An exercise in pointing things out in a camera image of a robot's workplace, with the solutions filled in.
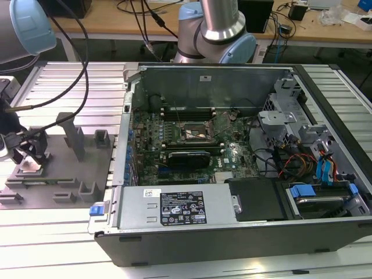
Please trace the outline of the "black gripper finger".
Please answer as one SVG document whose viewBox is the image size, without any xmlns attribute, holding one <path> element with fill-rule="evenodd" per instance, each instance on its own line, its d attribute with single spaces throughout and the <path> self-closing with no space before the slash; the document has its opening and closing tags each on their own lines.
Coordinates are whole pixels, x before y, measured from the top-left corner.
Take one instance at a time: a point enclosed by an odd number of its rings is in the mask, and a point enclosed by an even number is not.
<svg viewBox="0 0 372 279">
<path fill-rule="evenodd" d="M 12 160 L 15 164 L 21 164 L 24 159 L 25 154 L 28 152 L 28 142 L 26 141 L 23 145 L 18 145 L 13 148 Z"/>
<path fill-rule="evenodd" d="M 31 156 L 36 163 L 43 164 L 46 160 L 45 151 L 47 149 L 47 134 L 46 132 L 42 131 L 30 137 L 27 140 L 29 143 L 28 155 Z"/>
</svg>

